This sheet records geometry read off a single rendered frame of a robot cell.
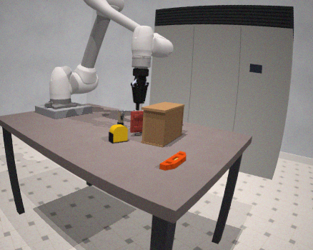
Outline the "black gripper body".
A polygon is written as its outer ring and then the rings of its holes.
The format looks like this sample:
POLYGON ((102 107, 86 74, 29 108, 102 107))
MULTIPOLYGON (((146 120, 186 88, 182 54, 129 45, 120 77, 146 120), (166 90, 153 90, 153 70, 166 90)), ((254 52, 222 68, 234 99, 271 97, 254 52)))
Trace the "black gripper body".
POLYGON ((146 76, 149 75, 148 69, 133 69, 133 76, 134 81, 136 79, 136 83, 138 84, 138 87, 140 88, 140 81, 146 80, 146 76))

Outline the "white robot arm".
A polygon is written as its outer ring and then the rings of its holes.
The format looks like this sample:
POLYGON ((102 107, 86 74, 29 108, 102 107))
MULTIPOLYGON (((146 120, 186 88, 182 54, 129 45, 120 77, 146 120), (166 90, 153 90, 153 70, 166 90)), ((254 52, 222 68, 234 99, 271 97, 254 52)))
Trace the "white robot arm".
POLYGON ((46 107, 53 109, 75 107, 76 104, 71 102, 72 94, 88 93, 98 86, 99 78, 94 65, 110 20, 134 32, 131 40, 131 66, 135 69, 150 68, 151 56, 168 57, 173 52, 172 43, 154 33, 150 26, 140 26, 120 13, 124 8, 124 0, 84 0, 84 2, 96 10, 97 16, 82 62, 74 73, 68 66, 59 66, 52 71, 49 84, 50 101, 45 103, 46 107))

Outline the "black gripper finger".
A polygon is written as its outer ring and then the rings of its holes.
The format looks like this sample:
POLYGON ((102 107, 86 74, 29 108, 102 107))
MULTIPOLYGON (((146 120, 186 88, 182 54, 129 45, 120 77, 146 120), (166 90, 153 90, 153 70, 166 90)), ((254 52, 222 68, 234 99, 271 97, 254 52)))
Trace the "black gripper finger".
POLYGON ((135 111, 141 111, 141 90, 142 90, 143 81, 140 81, 140 88, 137 87, 136 79, 133 83, 131 83, 133 101, 136 103, 135 111))
POLYGON ((149 82, 146 82, 146 80, 143 80, 143 88, 141 90, 141 107, 143 107, 144 101, 146 99, 146 92, 148 88, 149 82))

